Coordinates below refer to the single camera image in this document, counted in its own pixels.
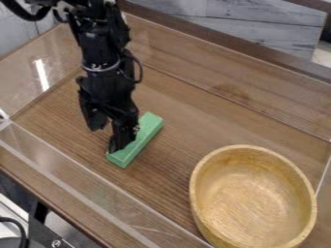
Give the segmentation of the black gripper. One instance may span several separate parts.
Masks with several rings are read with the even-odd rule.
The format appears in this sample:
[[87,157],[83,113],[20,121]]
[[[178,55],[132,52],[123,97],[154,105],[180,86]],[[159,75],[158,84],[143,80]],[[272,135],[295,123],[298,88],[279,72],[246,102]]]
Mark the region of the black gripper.
[[136,87],[135,67],[119,66],[111,70],[86,69],[79,77],[79,105],[92,132],[102,130],[112,119],[108,153],[123,150],[136,140],[140,130],[139,109],[132,100]]

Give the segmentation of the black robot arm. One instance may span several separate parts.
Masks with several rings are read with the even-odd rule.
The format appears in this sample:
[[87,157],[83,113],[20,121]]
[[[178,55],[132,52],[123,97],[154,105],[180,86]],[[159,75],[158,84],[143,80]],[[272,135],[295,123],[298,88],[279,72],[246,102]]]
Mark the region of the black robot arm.
[[116,0],[24,0],[40,7],[66,3],[66,22],[82,49],[82,68],[76,79],[79,105],[91,130],[112,128],[107,151],[114,153],[135,141],[139,108],[132,93],[140,80],[135,77],[138,59],[127,49],[131,42]]

